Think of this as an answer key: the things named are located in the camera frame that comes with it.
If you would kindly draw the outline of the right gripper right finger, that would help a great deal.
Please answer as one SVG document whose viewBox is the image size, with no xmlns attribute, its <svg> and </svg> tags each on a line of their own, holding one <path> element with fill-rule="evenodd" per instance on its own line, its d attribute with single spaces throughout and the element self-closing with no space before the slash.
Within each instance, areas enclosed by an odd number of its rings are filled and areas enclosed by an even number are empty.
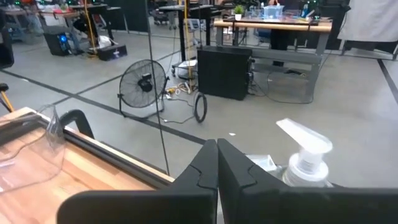
<svg viewBox="0 0 398 224">
<path fill-rule="evenodd" d="M 290 187 L 218 139 L 226 224 L 398 224 L 398 189 Z"/>
</svg>

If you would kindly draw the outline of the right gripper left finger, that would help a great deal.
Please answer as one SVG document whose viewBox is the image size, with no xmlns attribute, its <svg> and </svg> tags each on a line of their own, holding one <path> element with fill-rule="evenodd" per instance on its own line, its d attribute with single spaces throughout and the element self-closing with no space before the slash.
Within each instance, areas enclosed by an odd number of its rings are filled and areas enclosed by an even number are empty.
<svg viewBox="0 0 398 224">
<path fill-rule="evenodd" d="M 56 224 L 216 224 L 218 147 L 207 140 L 186 169 L 159 190 L 91 190 L 64 201 Z"/>
</svg>

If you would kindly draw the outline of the clear sloped-rim pantry bin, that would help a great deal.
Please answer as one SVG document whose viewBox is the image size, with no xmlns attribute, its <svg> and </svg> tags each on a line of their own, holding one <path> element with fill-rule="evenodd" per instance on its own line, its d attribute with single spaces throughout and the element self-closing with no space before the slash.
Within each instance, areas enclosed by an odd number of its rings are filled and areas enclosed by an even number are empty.
<svg viewBox="0 0 398 224">
<path fill-rule="evenodd" d="M 45 182 L 62 168 L 63 127 L 54 105 L 0 119 L 0 194 Z"/>
</svg>

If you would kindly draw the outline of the black floor fan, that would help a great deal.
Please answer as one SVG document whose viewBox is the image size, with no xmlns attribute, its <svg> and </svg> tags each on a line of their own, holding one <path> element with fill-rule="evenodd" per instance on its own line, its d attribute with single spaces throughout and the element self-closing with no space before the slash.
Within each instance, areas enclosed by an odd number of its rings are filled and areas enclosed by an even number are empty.
<svg viewBox="0 0 398 224">
<path fill-rule="evenodd" d="M 119 112 L 127 118 L 147 119 L 164 111 L 164 93 L 169 77 L 161 64 L 155 60 L 140 60 L 129 66 L 119 82 Z M 130 108 L 152 111 L 144 116 L 127 114 L 122 105 Z"/>
</svg>

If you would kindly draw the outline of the black curved tube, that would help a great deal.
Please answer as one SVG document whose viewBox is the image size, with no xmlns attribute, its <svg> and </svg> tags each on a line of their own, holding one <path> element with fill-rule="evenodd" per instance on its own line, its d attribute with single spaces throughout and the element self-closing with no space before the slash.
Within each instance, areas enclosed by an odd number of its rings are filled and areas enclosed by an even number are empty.
<svg viewBox="0 0 398 224">
<path fill-rule="evenodd" d="M 92 139 L 94 139 L 94 134 L 92 132 L 91 126 L 86 118 L 86 115 L 82 110 L 70 110 L 61 115 L 60 117 L 60 123 L 62 126 L 65 128 L 71 123 L 75 123 L 77 126 L 77 130 L 84 134 L 85 136 L 88 136 Z"/>
</svg>

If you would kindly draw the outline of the large black cabinet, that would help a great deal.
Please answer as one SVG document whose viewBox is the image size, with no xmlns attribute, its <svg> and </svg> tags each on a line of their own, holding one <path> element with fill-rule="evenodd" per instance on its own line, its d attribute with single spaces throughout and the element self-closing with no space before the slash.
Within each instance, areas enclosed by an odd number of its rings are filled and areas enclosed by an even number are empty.
<svg viewBox="0 0 398 224">
<path fill-rule="evenodd" d="M 200 92 L 242 101 L 248 94 L 251 49 L 206 45 L 197 50 Z"/>
</svg>

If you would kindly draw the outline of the black floor case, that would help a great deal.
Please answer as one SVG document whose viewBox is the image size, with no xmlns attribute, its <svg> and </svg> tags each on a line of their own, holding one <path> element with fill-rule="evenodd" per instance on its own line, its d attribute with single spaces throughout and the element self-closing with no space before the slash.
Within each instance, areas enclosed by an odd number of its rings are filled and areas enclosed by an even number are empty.
<svg viewBox="0 0 398 224">
<path fill-rule="evenodd" d="M 126 55 L 127 48 L 122 44 L 111 45 L 97 50 L 97 56 L 102 61 L 110 61 Z"/>
</svg>

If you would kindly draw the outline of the white plastic bag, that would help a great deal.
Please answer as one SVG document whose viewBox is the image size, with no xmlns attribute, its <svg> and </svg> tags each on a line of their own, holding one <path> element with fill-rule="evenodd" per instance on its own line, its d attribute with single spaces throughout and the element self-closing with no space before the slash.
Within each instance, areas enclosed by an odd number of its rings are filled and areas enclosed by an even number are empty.
<svg viewBox="0 0 398 224">
<path fill-rule="evenodd" d="M 104 35 L 99 35 L 98 36 L 98 47 L 100 49 L 105 48 L 105 47 L 110 47 L 112 46 L 113 41 Z"/>
</svg>

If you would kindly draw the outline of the yellow rod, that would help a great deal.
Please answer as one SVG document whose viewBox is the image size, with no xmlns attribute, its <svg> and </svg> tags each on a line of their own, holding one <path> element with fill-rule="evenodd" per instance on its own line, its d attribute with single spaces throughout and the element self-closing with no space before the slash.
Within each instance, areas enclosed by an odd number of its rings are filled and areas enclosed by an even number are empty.
<svg viewBox="0 0 398 224">
<path fill-rule="evenodd" d="M 5 91 L 0 91 L 0 104 L 2 104 L 10 113 L 14 111 Z"/>
</svg>

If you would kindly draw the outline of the wood-top workbench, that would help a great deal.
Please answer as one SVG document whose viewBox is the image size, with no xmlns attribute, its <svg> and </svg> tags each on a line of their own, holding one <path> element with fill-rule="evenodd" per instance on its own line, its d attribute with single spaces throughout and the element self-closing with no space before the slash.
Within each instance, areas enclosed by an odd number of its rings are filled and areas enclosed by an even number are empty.
<svg viewBox="0 0 398 224">
<path fill-rule="evenodd" d="M 311 70 L 303 70 L 300 75 L 292 75 L 288 73 L 288 69 L 285 67 L 278 67 L 275 65 L 264 65 L 256 62 L 255 71 L 257 73 L 264 72 L 266 70 L 275 72 L 282 77 L 290 77 L 295 79 L 305 80 L 307 82 L 305 98 L 301 100 L 301 104 L 309 104 L 313 101 L 315 84 L 317 82 L 321 63 L 323 60 L 323 54 L 326 49 L 328 37 L 333 27 L 333 20 L 328 17 L 322 17 L 321 19 L 303 19 L 282 16 L 278 19 L 255 19 L 244 17 L 240 20 L 235 20 L 232 17 L 223 19 L 222 21 L 215 21 L 214 26 L 216 27 L 216 45 L 223 45 L 223 29 L 231 27 L 233 30 L 233 43 L 232 46 L 240 49 L 238 44 L 238 38 L 236 37 L 240 28 L 253 28 L 253 29 L 269 29 L 269 30 L 283 30 L 289 32 L 318 32 L 319 39 L 315 53 L 301 53 L 301 52 L 289 52 L 285 50 L 275 49 L 259 49 L 251 48 L 252 56 L 256 59 L 268 59 L 279 62 L 293 62 L 300 64 L 307 64 L 311 66 Z"/>
</svg>

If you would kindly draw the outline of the black computer tower blue light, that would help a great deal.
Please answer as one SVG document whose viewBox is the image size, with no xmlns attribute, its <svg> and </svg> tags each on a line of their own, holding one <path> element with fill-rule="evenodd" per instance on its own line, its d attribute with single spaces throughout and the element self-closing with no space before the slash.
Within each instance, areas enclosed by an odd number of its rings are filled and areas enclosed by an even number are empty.
<svg viewBox="0 0 398 224">
<path fill-rule="evenodd" d="M 52 55 L 67 56 L 72 54 L 68 38 L 63 27 L 45 26 L 43 31 L 45 41 Z"/>
</svg>

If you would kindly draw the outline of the clear lidded storage box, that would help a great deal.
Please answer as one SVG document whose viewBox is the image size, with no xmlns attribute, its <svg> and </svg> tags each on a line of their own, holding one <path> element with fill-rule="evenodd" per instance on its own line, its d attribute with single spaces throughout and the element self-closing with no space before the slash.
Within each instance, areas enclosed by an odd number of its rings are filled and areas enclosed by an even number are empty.
<svg viewBox="0 0 398 224">
<path fill-rule="evenodd" d="M 264 19 L 278 19 L 283 15 L 283 5 L 275 5 L 275 6 L 265 6 L 264 10 Z"/>
</svg>

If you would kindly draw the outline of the small green potted plant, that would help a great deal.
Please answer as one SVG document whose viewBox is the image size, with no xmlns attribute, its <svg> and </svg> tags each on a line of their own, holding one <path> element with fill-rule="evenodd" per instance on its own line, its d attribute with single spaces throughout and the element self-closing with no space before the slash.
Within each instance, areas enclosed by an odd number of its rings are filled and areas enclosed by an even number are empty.
<svg viewBox="0 0 398 224">
<path fill-rule="evenodd" d="M 245 12 L 244 6 L 240 4 L 236 5 L 236 7 L 234 8 L 234 19 L 236 21 L 240 21 L 242 16 L 244 15 L 244 12 Z"/>
</svg>

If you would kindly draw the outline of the white hanging cloth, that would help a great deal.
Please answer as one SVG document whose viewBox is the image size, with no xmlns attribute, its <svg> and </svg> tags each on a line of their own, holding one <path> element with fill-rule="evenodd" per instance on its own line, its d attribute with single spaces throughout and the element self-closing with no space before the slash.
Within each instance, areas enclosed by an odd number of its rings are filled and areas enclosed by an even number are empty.
<svg viewBox="0 0 398 224">
<path fill-rule="evenodd" d="M 350 0 L 349 6 L 339 39 L 398 41 L 398 0 Z"/>
</svg>

